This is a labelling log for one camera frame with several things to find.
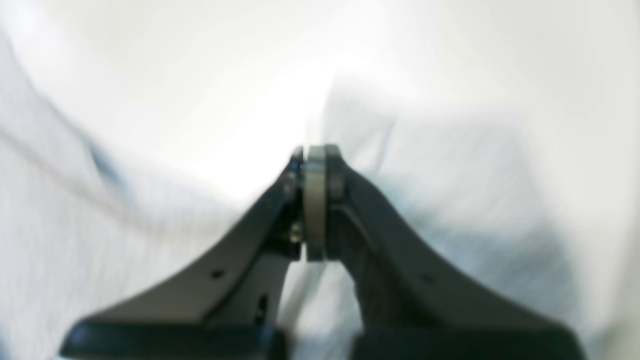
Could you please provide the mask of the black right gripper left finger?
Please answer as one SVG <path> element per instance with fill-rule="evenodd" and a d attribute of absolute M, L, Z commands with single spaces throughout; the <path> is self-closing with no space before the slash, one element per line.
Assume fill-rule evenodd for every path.
<path fill-rule="evenodd" d="M 298 147 L 276 182 L 190 265 L 68 331 L 62 360 L 286 360 L 279 329 L 290 263 L 301 258 Z"/>

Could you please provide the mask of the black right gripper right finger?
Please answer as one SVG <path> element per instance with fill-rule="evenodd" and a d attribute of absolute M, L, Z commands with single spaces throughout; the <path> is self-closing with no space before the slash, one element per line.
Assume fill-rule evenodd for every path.
<path fill-rule="evenodd" d="M 311 262 L 352 278 L 364 330 L 352 360 L 583 360 L 566 326 L 484 287 L 430 248 L 336 145 L 304 160 Z"/>

